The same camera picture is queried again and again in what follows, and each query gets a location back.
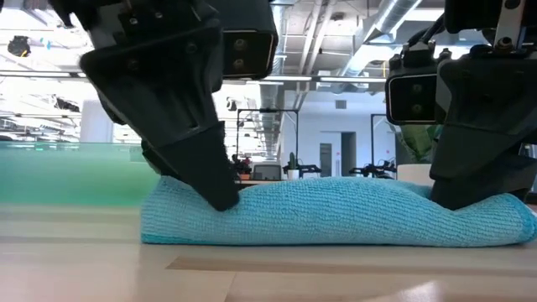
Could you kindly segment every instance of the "folded towel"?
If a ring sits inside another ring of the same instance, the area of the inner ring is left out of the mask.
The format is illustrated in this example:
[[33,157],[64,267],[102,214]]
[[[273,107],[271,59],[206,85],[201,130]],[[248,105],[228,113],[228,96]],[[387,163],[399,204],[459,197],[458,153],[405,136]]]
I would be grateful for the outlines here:
[[430,188],[397,180],[320,178],[256,185],[229,211],[163,177],[142,207],[142,241],[204,245],[386,244],[491,247],[529,242],[537,218],[510,194],[450,211]]

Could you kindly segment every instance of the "door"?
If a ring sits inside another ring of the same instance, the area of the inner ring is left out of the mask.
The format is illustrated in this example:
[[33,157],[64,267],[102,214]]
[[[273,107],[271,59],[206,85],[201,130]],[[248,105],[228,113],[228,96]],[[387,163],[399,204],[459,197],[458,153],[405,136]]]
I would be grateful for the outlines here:
[[319,151],[321,177],[341,176],[341,133],[321,133]]

